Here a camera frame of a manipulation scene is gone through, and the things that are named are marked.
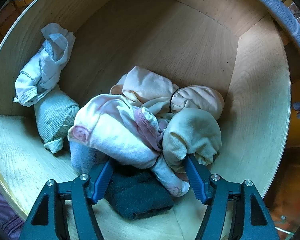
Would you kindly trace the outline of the peach sock bundle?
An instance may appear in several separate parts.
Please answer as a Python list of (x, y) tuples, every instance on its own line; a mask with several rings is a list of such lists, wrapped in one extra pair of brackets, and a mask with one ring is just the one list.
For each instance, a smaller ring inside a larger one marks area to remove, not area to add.
[(219, 119), (224, 107), (222, 95), (210, 87), (191, 85), (180, 88), (170, 79), (139, 66), (122, 76), (111, 87), (110, 94), (122, 95), (131, 105), (146, 107), (154, 115), (195, 108)]

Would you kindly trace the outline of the cream yellow sock bundle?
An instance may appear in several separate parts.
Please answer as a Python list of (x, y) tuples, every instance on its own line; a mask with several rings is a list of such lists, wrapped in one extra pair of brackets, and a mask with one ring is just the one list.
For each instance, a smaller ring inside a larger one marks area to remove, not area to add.
[(215, 118), (195, 108), (175, 114), (162, 140), (166, 163), (177, 173), (185, 173), (183, 160), (188, 154), (193, 154), (199, 164), (210, 165), (221, 146), (221, 130)]

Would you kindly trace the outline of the white pink cartoon sock bundle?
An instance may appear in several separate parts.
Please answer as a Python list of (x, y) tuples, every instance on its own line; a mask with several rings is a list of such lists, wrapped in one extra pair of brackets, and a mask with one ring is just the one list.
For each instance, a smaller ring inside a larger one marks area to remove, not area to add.
[(82, 107), (68, 139), (97, 149), (123, 165), (149, 168), (174, 197), (188, 193), (190, 184), (166, 163), (157, 118), (144, 107), (132, 106), (121, 95), (100, 94)]

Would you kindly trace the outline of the pale green ribbed sock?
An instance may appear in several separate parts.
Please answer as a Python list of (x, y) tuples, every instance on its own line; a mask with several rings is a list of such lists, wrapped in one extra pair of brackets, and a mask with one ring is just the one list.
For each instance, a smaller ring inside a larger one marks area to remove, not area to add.
[(58, 86), (34, 106), (37, 129), (44, 148), (55, 154), (63, 148), (63, 140), (74, 125), (78, 103)]

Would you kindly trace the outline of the dark purple puffer jacket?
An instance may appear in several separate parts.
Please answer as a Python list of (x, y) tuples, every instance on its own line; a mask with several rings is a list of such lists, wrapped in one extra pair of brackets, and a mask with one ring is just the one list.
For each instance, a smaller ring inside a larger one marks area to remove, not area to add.
[(19, 239), (24, 221), (0, 193), (0, 239)]

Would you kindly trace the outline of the white sheer sock bundle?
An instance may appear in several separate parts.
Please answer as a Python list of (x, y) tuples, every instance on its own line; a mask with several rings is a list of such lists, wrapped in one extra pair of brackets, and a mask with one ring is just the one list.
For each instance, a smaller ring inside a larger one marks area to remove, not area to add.
[(44, 37), (41, 48), (25, 64), (15, 81), (13, 101), (25, 107), (35, 105), (56, 87), (76, 39), (72, 32), (57, 23), (49, 23), (41, 33)]

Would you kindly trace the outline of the dark grey sock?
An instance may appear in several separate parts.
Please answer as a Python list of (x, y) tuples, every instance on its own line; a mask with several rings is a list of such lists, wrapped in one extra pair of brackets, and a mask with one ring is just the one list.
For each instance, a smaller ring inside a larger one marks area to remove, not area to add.
[(170, 210), (173, 199), (149, 169), (113, 165), (104, 198), (124, 219), (149, 218)]

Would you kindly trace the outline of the open wooden drawer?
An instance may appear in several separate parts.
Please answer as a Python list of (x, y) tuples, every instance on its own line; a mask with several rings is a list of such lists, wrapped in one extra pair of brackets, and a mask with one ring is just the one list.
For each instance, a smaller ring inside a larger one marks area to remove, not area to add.
[(45, 26), (76, 38), (59, 83), (39, 101), (74, 105), (75, 142), (115, 153), (125, 168), (160, 167), (172, 175), (174, 149), (187, 128), (219, 136), (219, 150), (198, 155), (221, 178), (265, 194), (281, 160), (290, 116), (290, 77), (270, 16), (243, 35), (174, 0), (35, 0), (0, 45), (0, 183), (29, 213), (45, 182), (72, 180), (68, 154), (43, 148), (29, 108), (13, 102), (30, 83)]

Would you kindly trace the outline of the light blue sock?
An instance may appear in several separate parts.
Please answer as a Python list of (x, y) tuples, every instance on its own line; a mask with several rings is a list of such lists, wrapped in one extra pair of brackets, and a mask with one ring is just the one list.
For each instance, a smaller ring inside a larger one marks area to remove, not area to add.
[(91, 168), (108, 159), (103, 152), (84, 146), (74, 141), (69, 141), (71, 165), (79, 173), (88, 173)]

